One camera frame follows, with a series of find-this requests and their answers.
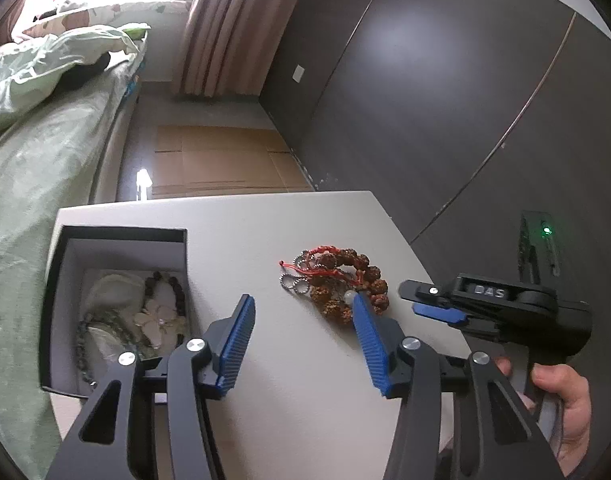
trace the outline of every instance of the wall socket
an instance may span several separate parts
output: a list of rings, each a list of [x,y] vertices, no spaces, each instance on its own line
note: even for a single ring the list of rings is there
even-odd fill
[[[303,72],[305,72],[305,69],[301,65],[297,65],[294,69],[294,73],[292,74],[292,79],[294,79],[297,83],[300,83],[301,77],[303,77]]]

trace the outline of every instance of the gray floor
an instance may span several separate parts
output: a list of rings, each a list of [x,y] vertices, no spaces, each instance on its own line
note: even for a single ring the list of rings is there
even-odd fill
[[[125,141],[118,202],[136,200],[136,173],[141,168],[153,176],[156,132],[165,124],[274,129],[255,99],[177,100],[167,83],[143,83]]]

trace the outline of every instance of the wardrobe door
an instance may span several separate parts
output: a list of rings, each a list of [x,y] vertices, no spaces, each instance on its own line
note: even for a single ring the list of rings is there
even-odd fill
[[[296,154],[412,238],[516,118],[572,17],[557,0],[374,0]]]
[[[298,143],[349,38],[371,0],[298,0],[260,102],[290,146]],[[304,69],[300,81],[292,76]]]
[[[572,361],[591,389],[589,468],[611,440],[611,41],[581,16],[504,147],[412,248],[437,283],[517,281],[522,210],[550,213],[559,297],[593,313]]]

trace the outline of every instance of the white table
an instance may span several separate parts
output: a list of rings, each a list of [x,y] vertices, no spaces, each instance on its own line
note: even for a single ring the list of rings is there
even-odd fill
[[[66,208],[57,216],[52,250],[66,224],[187,229],[189,286],[205,328],[229,316],[242,293],[254,296],[256,325],[236,387],[210,404],[228,480],[376,480],[393,439],[399,401],[383,399],[372,386],[351,330],[331,326],[312,303],[279,285],[279,260],[319,245],[355,248],[381,268],[391,289],[388,313],[407,335],[438,352],[469,354],[460,332],[416,316],[398,298],[400,282],[429,277],[367,191]],[[452,405],[442,410],[443,446],[453,430]]]

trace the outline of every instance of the open box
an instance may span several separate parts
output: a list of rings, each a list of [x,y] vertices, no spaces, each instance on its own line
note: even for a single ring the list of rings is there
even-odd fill
[[[143,289],[144,279],[154,271],[161,272],[165,278],[175,277],[185,298],[184,332],[196,333],[198,324],[188,288],[186,238],[187,232],[182,229],[63,226],[48,272],[41,317],[39,375],[42,389],[83,399],[92,392],[77,365],[77,329],[92,306],[95,311],[103,310],[98,303],[90,304],[95,283],[103,276],[127,276],[133,283],[143,283]],[[154,298],[161,304],[173,302],[175,294],[172,293],[170,299],[170,293],[171,286],[157,285]],[[128,319],[143,308],[143,298],[141,293],[138,304],[134,299],[129,306],[123,301],[116,311]],[[102,301],[107,303],[108,296],[103,296]],[[142,333],[137,333],[140,329],[136,325],[130,325],[130,329],[137,338],[147,341]],[[171,351],[169,346],[166,340],[159,354]],[[99,350],[92,351],[89,340],[85,348],[88,353],[86,368],[98,380],[106,370],[106,362]]]

